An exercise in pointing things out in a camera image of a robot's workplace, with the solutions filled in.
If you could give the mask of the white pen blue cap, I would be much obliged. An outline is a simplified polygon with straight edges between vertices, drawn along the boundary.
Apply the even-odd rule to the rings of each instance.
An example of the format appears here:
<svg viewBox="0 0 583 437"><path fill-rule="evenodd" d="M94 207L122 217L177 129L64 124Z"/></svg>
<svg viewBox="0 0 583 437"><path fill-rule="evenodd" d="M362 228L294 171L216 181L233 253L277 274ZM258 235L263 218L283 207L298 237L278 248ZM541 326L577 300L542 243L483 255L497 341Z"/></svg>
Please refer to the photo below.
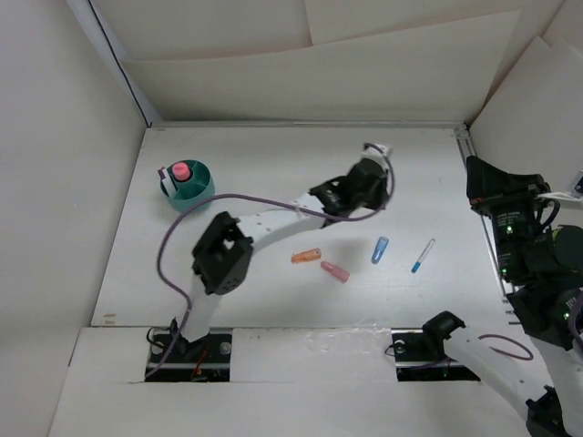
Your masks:
<svg viewBox="0 0 583 437"><path fill-rule="evenodd" d="M430 239L426 246L424 247L423 251L421 252L421 254L419 255L419 257L417 258L417 260L415 261L414 265L411 268L411 272L413 274L415 274L421 267L421 265L423 264L424 260L426 259L427 255L429 254L429 252L431 251L432 247L435 244L435 239Z"/></svg>

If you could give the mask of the pink capped glue stick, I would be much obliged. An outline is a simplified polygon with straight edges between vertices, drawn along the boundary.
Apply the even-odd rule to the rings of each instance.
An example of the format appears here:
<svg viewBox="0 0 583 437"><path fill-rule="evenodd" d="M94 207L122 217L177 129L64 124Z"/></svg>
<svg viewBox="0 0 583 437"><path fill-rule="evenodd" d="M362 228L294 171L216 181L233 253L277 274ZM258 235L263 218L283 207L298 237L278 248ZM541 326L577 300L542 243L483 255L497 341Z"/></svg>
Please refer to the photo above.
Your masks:
<svg viewBox="0 0 583 437"><path fill-rule="evenodd" d="M179 183L185 183L192 177L192 170L187 162L177 162L172 166L172 175L174 180Z"/></svg>

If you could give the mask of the white pen red cap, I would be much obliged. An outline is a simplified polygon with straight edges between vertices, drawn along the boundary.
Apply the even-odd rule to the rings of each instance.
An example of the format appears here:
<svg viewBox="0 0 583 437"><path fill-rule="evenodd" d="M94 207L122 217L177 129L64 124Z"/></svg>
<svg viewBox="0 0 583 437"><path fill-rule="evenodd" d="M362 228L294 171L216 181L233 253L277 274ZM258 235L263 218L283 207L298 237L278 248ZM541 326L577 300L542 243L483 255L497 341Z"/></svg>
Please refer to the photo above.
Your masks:
<svg viewBox="0 0 583 437"><path fill-rule="evenodd" d="M176 196L177 190L176 190L176 187L175 187L172 179L171 178L164 178L162 180L162 183L167 191L168 196L170 198L174 198Z"/></svg>

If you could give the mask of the white pen purple cap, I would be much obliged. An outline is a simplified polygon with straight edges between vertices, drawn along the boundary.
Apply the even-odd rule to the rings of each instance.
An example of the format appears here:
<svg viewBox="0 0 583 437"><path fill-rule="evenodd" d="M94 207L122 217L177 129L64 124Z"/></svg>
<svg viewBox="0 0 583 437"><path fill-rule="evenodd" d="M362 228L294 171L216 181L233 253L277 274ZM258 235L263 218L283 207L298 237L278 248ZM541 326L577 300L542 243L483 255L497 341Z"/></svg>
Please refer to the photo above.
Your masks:
<svg viewBox="0 0 583 437"><path fill-rule="evenodd" d="M161 181L164 181L165 179L167 179L169 177L168 176L168 171L165 168L160 168L158 170L158 174L159 174L159 179Z"/></svg>

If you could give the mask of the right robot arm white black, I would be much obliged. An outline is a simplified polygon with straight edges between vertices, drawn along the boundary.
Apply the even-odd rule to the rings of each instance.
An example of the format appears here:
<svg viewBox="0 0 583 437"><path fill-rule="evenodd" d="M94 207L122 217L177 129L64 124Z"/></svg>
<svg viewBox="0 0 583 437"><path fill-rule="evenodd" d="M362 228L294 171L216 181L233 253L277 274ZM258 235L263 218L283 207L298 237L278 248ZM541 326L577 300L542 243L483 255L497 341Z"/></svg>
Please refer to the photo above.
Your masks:
<svg viewBox="0 0 583 437"><path fill-rule="evenodd" d="M443 312L424 326L421 347L434 359L462 363L495 390L532 436L582 433L582 229L554 227L561 205L538 174L507 173L484 160L466 160L470 208L491 221L496 265L513 287L507 295L540 354L551 383L522 374L516 362L493 351L464 322Z"/></svg>

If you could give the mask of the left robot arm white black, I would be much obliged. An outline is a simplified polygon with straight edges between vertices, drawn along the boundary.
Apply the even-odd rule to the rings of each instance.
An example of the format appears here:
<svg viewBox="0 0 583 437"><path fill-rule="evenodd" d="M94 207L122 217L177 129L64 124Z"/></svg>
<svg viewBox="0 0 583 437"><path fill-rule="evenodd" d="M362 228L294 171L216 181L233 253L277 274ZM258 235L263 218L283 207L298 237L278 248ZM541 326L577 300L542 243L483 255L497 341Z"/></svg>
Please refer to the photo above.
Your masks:
<svg viewBox="0 0 583 437"><path fill-rule="evenodd" d="M190 309L171 341L173 352L184 361L200 356L221 298L243 283L259 251L303 232L353 221L359 208L375 215L393 191L390 160L361 158L346 175L309 189L291 204L275 202L271 209L239 218L226 211L215 216L192 250Z"/></svg>

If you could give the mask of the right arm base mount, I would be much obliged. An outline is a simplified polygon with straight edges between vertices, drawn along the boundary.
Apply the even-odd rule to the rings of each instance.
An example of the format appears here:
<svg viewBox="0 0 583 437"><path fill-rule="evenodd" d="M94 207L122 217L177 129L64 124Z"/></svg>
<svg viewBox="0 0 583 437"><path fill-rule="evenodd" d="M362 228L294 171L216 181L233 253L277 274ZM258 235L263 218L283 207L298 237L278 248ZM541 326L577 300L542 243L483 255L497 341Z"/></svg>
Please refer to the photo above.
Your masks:
<svg viewBox="0 0 583 437"><path fill-rule="evenodd" d="M391 342L384 353L394 358L399 382L480 381L466 366L445 354L444 343L465 323L442 311L421 328L391 328Z"/></svg>

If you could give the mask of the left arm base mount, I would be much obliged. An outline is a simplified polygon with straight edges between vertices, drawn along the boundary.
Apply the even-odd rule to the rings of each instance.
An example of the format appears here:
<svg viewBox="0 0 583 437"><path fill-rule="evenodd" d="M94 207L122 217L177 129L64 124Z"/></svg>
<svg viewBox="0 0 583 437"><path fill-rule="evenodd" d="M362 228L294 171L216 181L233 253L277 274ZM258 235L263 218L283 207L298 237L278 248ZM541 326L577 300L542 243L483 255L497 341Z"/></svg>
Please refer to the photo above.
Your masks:
<svg viewBox="0 0 583 437"><path fill-rule="evenodd" d="M145 382L228 382L232 330L211 330L207 336L193 342L180 336L162 362L177 329L178 323L174 320L168 328L152 327L148 330Z"/></svg>

